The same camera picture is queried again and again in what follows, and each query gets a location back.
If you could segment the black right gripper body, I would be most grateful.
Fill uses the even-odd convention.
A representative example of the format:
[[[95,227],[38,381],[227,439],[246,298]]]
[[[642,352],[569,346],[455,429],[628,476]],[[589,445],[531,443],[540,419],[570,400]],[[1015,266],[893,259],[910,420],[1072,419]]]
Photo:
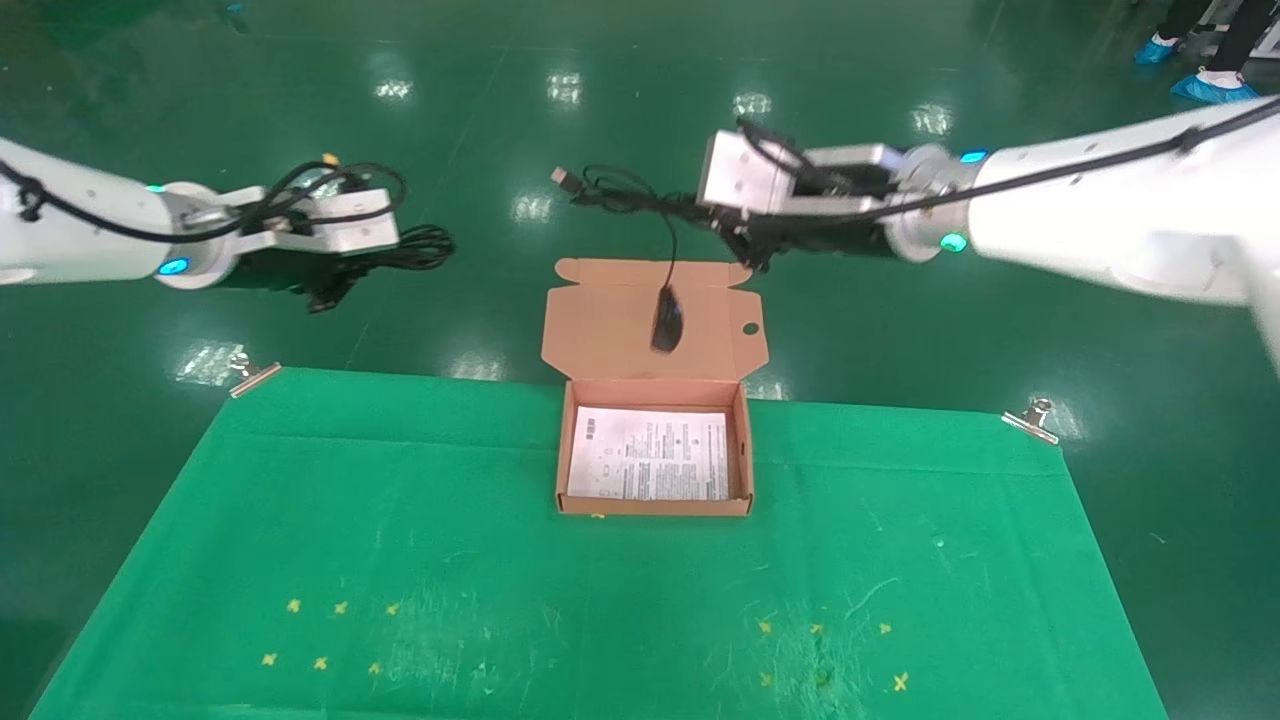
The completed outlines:
[[[829,254],[850,258],[897,259],[884,227],[876,220],[852,222],[833,217],[769,217],[769,240],[787,252]]]

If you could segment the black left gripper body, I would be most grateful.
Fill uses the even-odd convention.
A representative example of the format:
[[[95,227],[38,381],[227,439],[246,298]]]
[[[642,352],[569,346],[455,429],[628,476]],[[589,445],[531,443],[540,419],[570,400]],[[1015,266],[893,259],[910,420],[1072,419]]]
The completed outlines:
[[[305,301],[308,314],[319,314],[351,292],[351,268],[337,255],[264,249],[239,255],[215,287],[292,293]]]

